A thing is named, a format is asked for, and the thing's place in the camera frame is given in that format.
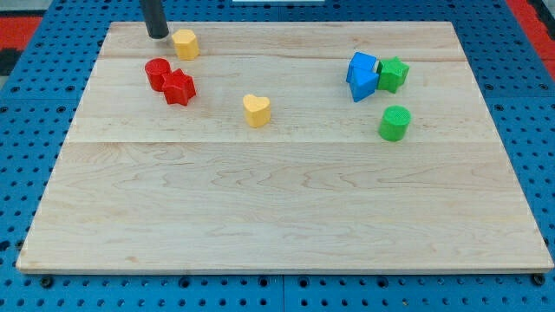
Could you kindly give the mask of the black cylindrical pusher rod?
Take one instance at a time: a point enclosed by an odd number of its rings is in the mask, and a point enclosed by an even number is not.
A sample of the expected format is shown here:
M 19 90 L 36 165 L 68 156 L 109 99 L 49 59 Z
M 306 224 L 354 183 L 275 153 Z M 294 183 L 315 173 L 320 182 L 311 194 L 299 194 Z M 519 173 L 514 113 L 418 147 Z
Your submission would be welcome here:
M 144 17 L 148 35 L 153 39 L 168 36 L 169 28 L 161 0 L 140 0 L 140 8 Z

